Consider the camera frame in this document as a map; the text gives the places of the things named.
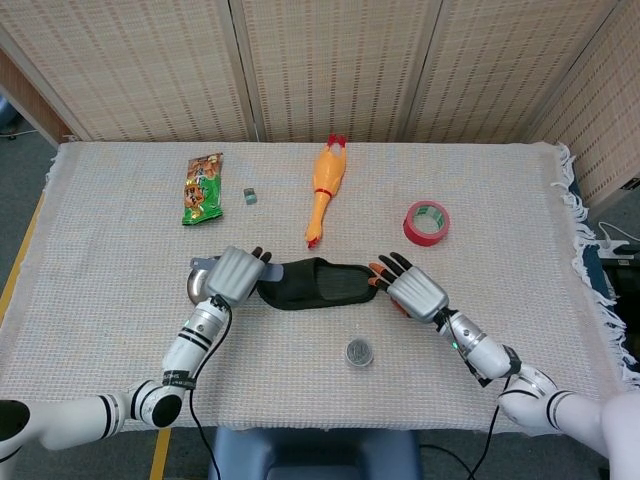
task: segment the robot finger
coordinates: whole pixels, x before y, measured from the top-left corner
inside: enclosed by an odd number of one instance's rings
[[[400,266],[402,268],[404,268],[405,270],[409,270],[411,267],[413,267],[413,265],[411,265],[411,262],[409,260],[407,260],[406,258],[404,258],[402,255],[400,255],[399,253],[396,252],[391,252],[389,254],[391,256],[391,258],[393,258],[396,262],[398,262],[400,264]]]
[[[389,270],[378,263],[370,263],[369,268],[389,283],[393,283],[397,280],[396,277],[392,275],[391,272],[389,272]]]
[[[397,276],[400,276],[404,273],[404,270],[402,269],[402,267],[400,267],[396,262],[394,262],[393,260],[391,260],[389,257],[387,257],[386,255],[378,255],[378,258],[380,259],[381,262],[383,262],[387,267],[389,267],[389,269],[395,273]]]
[[[368,282],[369,282],[369,285],[371,285],[372,287],[379,288],[384,292],[386,292],[387,288],[389,288],[389,284],[378,277],[371,277],[369,278]]]

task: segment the black cable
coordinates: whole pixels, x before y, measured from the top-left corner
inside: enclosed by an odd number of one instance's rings
[[[507,377],[507,380],[504,382],[504,388],[502,389],[503,392],[509,386],[510,380],[511,380],[511,377]],[[487,436],[487,442],[484,444],[484,451],[482,452],[482,456],[480,457],[480,460],[478,460],[478,463],[476,463],[476,466],[473,467],[473,470],[471,470],[471,473],[467,477],[467,480],[472,480],[474,478],[475,473],[478,471],[478,469],[480,468],[480,465],[482,465],[482,462],[484,462],[484,459],[487,456],[487,452],[489,451],[489,444],[491,443],[491,437],[493,436],[493,427],[495,427],[496,425],[496,419],[498,418],[499,411],[500,411],[500,404],[498,404],[495,411],[493,412],[493,418],[491,418],[491,424],[489,425],[489,434]]]
[[[473,476],[473,473],[471,472],[471,469],[469,468],[469,466],[466,463],[464,463],[464,460],[462,460],[458,455],[453,453],[451,450],[447,450],[444,447],[439,447],[438,445],[433,445],[431,443],[424,443],[424,444],[418,445],[418,447],[419,448],[431,448],[432,450],[438,450],[439,452],[446,453],[447,455],[455,458],[458,461],[458,463],[460,465],[462,465],[462,467],[469,474],[469,477],[467,477],[467,478],[470,479],[470,480],[475,480],[476,477]]]
[[[207,353],[206,357],[204,357],[204,360],[202,360],[202,363],[200,363],[200,366],[197,368],[196,373],[193,375],[193,380],[195,382],[197,382],[198,377],[202,372],[202,369],[207,364],[209,359],[213,356],[214,353],[216,353],[216,350],[220,348],[220,345],[222,345],[222,342],[224,342],[224,339],[227,338],[227,334],[231,329],[231,322],[233,321],[233,312],[231,311],[231,307],[224,300],[224,298],[222,298],[220,295],[216,295],[214,299],[222,303],[226,307],[226,309],[229,312],[229,320],[227,321],[227,326],[224,329],[224,333],[220,337],[220,340],[218,340],[218,343],[216,343],[215,346],[211,350],[209,350],[209,353]],[[194,392],[193,390],[189,391],[189,411],[191,412],[191,417],[193,418],[193,421],[196,422],[196,425],[198,426],[198,431],[200,432],[200,438],[202,439],[202,442],[204,443],[205,447],[207,447],[207,451],[209,452],[209,456],[211,457],[211,463],[213,463],[213,468],[216,470],[217,478],[218,480],[222,480],[222,476],[220,475],[220,468],[218,467],[218,463],[216,462],[216,457],[213,454],[213,449],[211,448],[211,445],[209,444],[209,441],[207,440],[207,437],[204,434],[204,429],[202,428],[202,424],[200,423],[200,420],[198,420],[198,417],[196,416],[196,412],[193,409],[193,392]]]

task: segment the yellow floor line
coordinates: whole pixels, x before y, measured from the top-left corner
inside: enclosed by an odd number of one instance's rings
[[[0,297],[0,325],[2,325],[4,314],[7,312],[7,308],[9,307],[9,301],[11,300],[11,295],[13,295],[13,290],[16,288],[16,280],[18,279],[18,273],[20,273],[20,264],[24,260],[27,250],[29,249],[29,243],[31,243],[31,237],[33,236],[33,231],[36,228],[36,220],[38,219],[43,199],[44,195],[40,195],[40,200],[38,200],[36,210],[33,212],[31,222],[29,222],[29,228],[27,228],[27,233],[24,234],[20,250],[18,250],[16,260],[13,262],[13,267],[11,267],[11,272],[9,273],[9,278],[7,278],[4,290],[2,290],[2,296]]]
[[[149,480],[162,480],[164,476],[164,466],[167,463],[167,453],[169,452],[170,438],[170,428],[165,428],[158,432],[158,439],[156,440],[156,451],[153,453],[153,463],[151,464],[151,474],[149,474]]]

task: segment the small green object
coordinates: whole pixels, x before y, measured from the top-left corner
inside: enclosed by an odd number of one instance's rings
[[[256,191],[253,188],[244,189],[244,201],[247,203],[247,205],[253,205],[254,203],[258,202]]]

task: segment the duct tape roll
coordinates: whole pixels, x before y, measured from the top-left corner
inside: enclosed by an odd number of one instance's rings
[[[436,202],[414,203],[404,219],[404,234],[422,247],[430,247],[449,232],[449,214]]]

